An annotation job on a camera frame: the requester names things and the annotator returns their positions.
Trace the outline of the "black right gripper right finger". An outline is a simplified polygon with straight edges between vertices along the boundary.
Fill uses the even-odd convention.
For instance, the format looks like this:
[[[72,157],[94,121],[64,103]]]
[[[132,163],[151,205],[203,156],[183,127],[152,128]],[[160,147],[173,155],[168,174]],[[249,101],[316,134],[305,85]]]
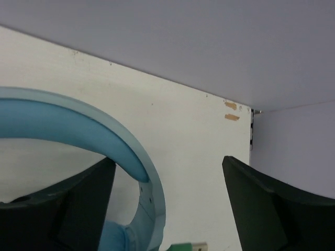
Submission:
[[[222,169],[242,250],[334,250],[334,199],[225,156]]]

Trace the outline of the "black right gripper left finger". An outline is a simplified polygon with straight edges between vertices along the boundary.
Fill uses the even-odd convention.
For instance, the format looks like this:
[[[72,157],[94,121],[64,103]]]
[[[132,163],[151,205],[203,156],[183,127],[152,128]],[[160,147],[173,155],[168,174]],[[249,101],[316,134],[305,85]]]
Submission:
[[[116,164],[105,158],[45,189],[1,203],[1,250],[97,250]]]

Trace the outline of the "light blue over-ear headphones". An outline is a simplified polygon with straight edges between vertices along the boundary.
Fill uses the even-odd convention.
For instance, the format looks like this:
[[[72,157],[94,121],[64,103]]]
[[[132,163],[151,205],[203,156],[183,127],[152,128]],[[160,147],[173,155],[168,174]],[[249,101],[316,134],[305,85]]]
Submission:
[[[67,96],[2,87],[1,137],[59,142],[113,160],[138,181],[140,197],[129,225],[106,225],[101,249],[111,249],[117,239],[126,250],[159,249],[166,220],[159,175],[139,141],[113,117]]]

